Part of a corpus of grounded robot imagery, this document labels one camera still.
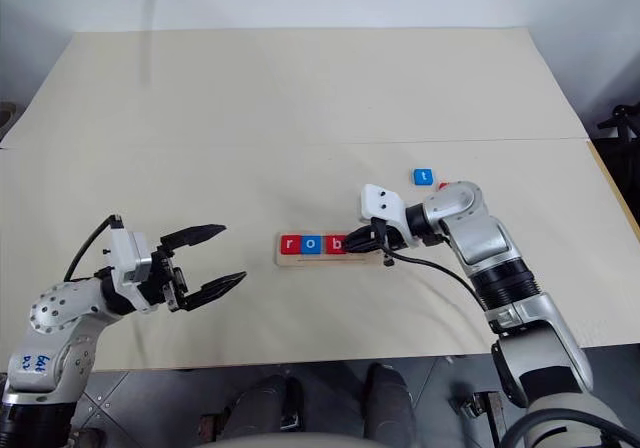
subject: gray pants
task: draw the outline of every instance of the gray pants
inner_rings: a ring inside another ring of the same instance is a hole
[[[416,422],[411,395],[402,376],[391,368],[373,365],[364,400],[364,437],[393,448],[416,444]],[[274,375],[240,396],[221,439],[280,431],[286,381]]]

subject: black cable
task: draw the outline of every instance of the black cable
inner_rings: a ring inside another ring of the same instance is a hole
[[[78,263],[80,263],[80,260],[82,259],[84,254],[87,252],[87,250],[91,246],[91,243],[93,243],[96,240],[96,238],[98,238],[98,236],[100,236],[100,233],[102,233],[113,221],[115,221],[117,219],[118,219],[117,215],[109,215],[102,223],[100,223],[100,226],[98,226],[98,228],[93,230],[93,233],[91,233],[91,235],[89,235],[89,238],[87,238],[87,240],[82,244],[82,246],[80,247],[80,249],[76,253],[76,256],[74,256],[73,260],[71,260],[71,264],[69,265],[69,268],[67,269],[67,273],[64,275],[63,281],[65,281],[65,282],[71,281],[71,277],[73,276],[73,272],[76,270],[76,267],[78,266]]]
[[[380,249],[382,251],[384,251],[387,255],[389,255],[391,258],[395,258],[395,259],[400,260],[400,261],[406,261],[407,263],[415,263],[416,265],[428,266],[429,268],[433,268],[433,269],[436,269],[438,271],[441,271],[445,275],[449,275],[451,278],[453,278],[454,280],[458,281],[462,286],[464,286],[464,288],[469,293],[471,293],[471,296],[473,296],[473,299],[476,300],[476,303],[478,303],[478,305],[480,305],[480,308],[482,308],[483,311],[486,311],[484,303],[482,302],[482,300],[480,299],[480,297],[476,293],[476,290],[474,290],[471,286],[469,286],[469,284],[466,281],[464,281],[460,276],[458,276],[457,274],[455,274],[453,271],[449,270],[448,268],[445,268],[442,265],[434,263],[433,261],[421,260],[420,258],[411,258],[411,257],[408,257],[408,256],[399,255],[398,253],[390,250],[389,248],[387,248],[384,245],[381,245]]]
[[[620,425],[616,425],[604,418],[578,410],[552,408],[534,411],[520,418],[502,438],[500,448],[515,448],[520,439],[532,428],[546,421],[577,421],[597,428],[619,441],[640,448],[640,438]]]

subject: white wall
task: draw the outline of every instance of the white wall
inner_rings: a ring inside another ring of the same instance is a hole
[[[588,127],[640,99],[640,0],[0,0],[0,95],[28,103],[74,31],[514,25]]]

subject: beige tabletop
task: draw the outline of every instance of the beige tabletop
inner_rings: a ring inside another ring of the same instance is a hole
[[[97,369],[487,352],[440,273],[274,263],[277,233],[357,227],[365,183],[419,202],[413,168],[482,187],[582,345],[638,342],[640,244],[585,138],[525,30],[78,34],[0,151],[0,363],[113,212],[152,241],[226,224],[176,256],[192,289],[249,275],[109,327]],[[460,272],[446,247],[411,254]]]

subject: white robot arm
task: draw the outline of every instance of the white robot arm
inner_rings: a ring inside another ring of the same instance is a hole
[[[371,225],[347,236],[346,251],[382,249],[388,266],[394,258],[422,262],[448,272],[472,292],[498,335],[491,353],[503,390],[514,404],[528,409],[529,418],[514,426],[532,424],[524,428],[527,446],[601,446],[601,427],[585,424],[582,415],[620,426],[613,411],[591,395],[593,375],[584,352],[549,294],[539,290],[505,227],[489,215],[478,186],[452,183],[407,207],[396,193],[366,185],[361,213]],[[448,243],[473,288],[443,267],[395,253],[418,246],[420,240],[427,246]],[[554,418],[550,409],[561,412]],[[604,441],[619,446],[615,437]]]
[[[109,266],[92,278],[72,280],[89,245],[106,228]],[[117,215],[107,218],[73,260],[64,281],[31,306],[27,332],[9,362],[0,408],[0,447],[59,448],[67,444],[69,421],[82,395],[102,330],[123,316],[151,313],[160,303],[169,310],[193,310],[227,293],[245,277],[235,273],[207,283],[194,294],[171,258],[176,248],[208,240],[222,225],[196,226],[160,239],[151,253],[142,233],[126,230]]]

